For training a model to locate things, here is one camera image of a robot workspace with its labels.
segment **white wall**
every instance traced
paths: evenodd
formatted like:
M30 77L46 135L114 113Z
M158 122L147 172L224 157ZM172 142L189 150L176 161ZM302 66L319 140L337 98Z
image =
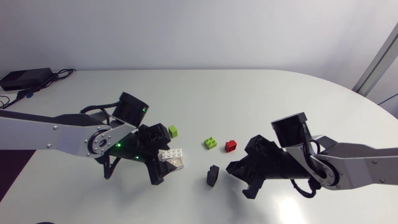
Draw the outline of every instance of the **white wall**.
M2 0L0 74L271 68L352 88L397 9L396 0Z

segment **white lego brick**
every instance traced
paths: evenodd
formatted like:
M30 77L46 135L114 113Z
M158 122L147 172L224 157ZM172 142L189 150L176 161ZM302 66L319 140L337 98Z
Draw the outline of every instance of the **white lego brick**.
M166 161L167 159L182 157L182 149L169 149L167 151L163 151L160 160Z
M167 159L166 161L171 163L171 164L173 164L176 167L176 169L173 170L173 171L176 171L176 170L184 168L184 161L182 161L182 157L181 156L175 157L175 158L171 158L171 159Z

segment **white table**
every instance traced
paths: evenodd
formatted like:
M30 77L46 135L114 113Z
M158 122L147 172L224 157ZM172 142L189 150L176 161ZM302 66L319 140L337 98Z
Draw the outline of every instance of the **white table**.
M375 148L397 147L398 121L373 102L319 78L276 70L76 72L10 110L57 116L117 101L122 91L150 108L144 124L175 125L171 148L185 168L151 185L140 162L122 160L103 179L93 159L37 151L0 203L0 223L397 223L398 186L321 189L302 197L289 180L266 180L255 200L225 168L243 158L251 137L276 141L270 122L304 111L312 134ZM205 149L214 137L218 146ZM234 139L237 150L225 153ZM211 165L220 167L214 188ZM307 189L305 180L298 184Z

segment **black lego piece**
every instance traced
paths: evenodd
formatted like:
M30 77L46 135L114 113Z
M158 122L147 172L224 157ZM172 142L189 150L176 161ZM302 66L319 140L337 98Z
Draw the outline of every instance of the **black lego piece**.
M310 131L305 124L307 117L304 113L294 114L286 118L271 122L281 147L289 147L303 143L303 137L311 139Z
M207 172L206 182L209 186L214 187L218 178L218 171L220 168L216 165L212 165L210 170Z
M149 106L133 97L132 95L123 92L119 98L120 104L113 111L113 116L138 127L144 119Z

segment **lego brick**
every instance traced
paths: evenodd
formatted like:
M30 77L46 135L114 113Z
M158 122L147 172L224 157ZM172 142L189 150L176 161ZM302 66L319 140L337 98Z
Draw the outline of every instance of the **lego brick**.
M205 146L207 147L207 149L210 150L217 146L217 142L212 137L210 137L205 140Z
M207 172L207 178L206 178L206 183L209 186L214 187L214 185L216 184L219 170L220 168L216 165L212 165L210 167L210 170Z
M225 143L225 151L231 152L236 149L236 142L234 140L230 140L229 142Z
M182 160L182 156L167 159L166 161L173 164L176 167L174 171L184 168L184 161Z
M171 125L171 126L169 127L169 133L170 133L170 136L171 136L172 138L175 138L175 137L178 136L178 130L177 130L177 128L176 128L175 126L173 126L173 125Z
M182 149L169 149L167 151L163 151L161 161L166 161L167 159L182 157Z

